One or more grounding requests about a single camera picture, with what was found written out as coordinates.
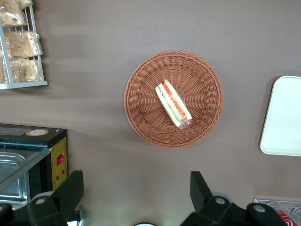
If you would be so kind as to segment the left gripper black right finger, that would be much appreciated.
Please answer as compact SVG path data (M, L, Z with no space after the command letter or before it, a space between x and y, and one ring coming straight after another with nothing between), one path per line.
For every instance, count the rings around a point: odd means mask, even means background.
M182 226L285 226L281 216L266 204L250 203L246 209L213 195L199 171L190 173L190 199L194 212Z

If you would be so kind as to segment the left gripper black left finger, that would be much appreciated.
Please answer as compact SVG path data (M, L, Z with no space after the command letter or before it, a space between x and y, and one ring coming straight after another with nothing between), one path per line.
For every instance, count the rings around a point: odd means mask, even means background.
M73 171L53 192L36 195L27 205L13 210L0 204L2 226L66 226L84 195L81 170Z

